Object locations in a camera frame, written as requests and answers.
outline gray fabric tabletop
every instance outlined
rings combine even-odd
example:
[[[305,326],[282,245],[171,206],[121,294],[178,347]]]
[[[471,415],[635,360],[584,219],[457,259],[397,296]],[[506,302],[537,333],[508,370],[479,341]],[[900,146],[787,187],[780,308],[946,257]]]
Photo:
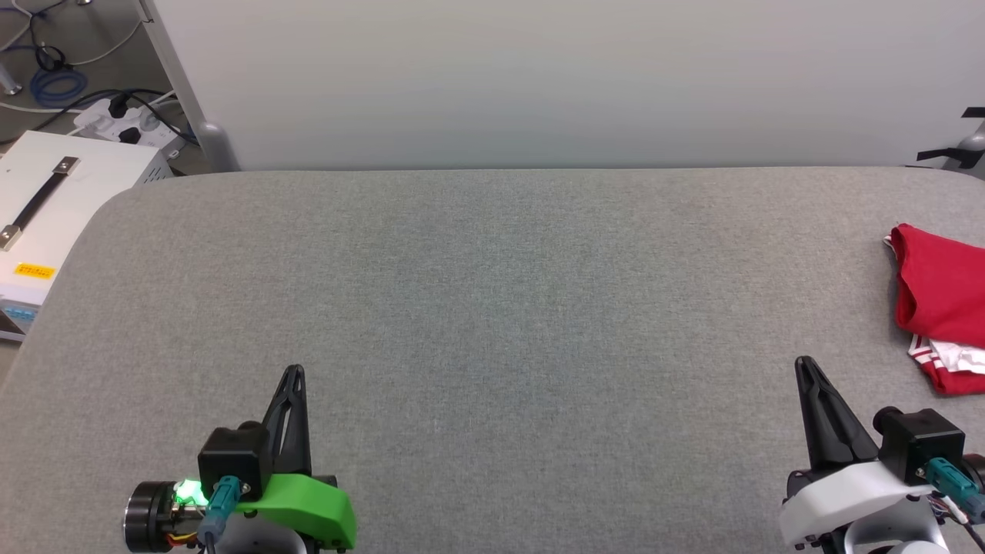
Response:
[[[881,238],[985,245],[985,183],[908,169],[227,173],[76,244],[0,389],[0,550],[124,552],[142,480],[307,372],[357,553],[785,552],[814,356],[859,417],[940,398]],[[946,527],[954,552],[972,552]]]

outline white box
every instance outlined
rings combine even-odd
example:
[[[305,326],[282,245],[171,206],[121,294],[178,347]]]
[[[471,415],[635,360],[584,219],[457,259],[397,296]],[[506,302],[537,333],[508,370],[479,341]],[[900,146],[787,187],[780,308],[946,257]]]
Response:
[[[173,176],[157,148],[28,131],[0,158],[0,228],[11,224],[62,158],[78,158],[10,247],[0,251],[0,338],[24,340],[75,240],[107,200]]]

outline gray floor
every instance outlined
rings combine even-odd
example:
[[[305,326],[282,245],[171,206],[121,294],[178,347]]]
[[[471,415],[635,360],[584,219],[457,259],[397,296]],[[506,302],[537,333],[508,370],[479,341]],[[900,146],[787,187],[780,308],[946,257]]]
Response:
[[[19,3],[25,9],[34,11],[51,4],[52,0],[19,0]],[[120,0],[96,0],[88,6],[78,6],[75,0],[69,0],[49,13],[47,21],[35,22],[38,39],[64,50],[69,61],[90,59],[109,50],[126,37],[137,23],[137,12],[132,4]],[[0,12],[0,43],[10,39],[26,22],[27,18],[19,14]],[[19,44],[30,44],[30,39],[25,35]],[[0,52],[0,62],[25,87],[14,97],[0,96],[0,102],[38,107],[28,91],[28,83],[37,69],[33,53],[30,50]],[[85,93],[125,88],[166,92],[171,88],[143,29],[139,29],[129,42],[106,58],[81,66],[78,70],[89,78]],[[185,125],[177,105],[166,107],[163,115],[176,125]],[[48,117],[46,114],[22,113],[0,107],[0,140],[18,136]],[[72,114],[62,116],[44,130],[55,133],[70,131],[75,128],[73,117]],[[0,146],[0,152],[5,152],[7,148],[9,145]],[[207,173],[209,170],[201,150],[190,145],[170,164],[188,174]],[[0,340],[0,383],[7,376],[19,346],[19,343]]]

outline white power strip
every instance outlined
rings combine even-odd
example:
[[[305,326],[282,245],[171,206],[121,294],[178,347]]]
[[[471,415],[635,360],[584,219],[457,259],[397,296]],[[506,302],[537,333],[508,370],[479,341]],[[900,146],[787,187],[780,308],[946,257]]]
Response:
[[[109,113],[110,102],[110,99],[102,99],[76,115],[75,126],[81,129],[80,136],[122,142],[120,133],[127,129],[136,129],[127,133],[139,136],[137,142],[131,144],[157,148],[170,159],[180,154],[184,141],[145,106],[129,107],[122,117],[113,117]]]

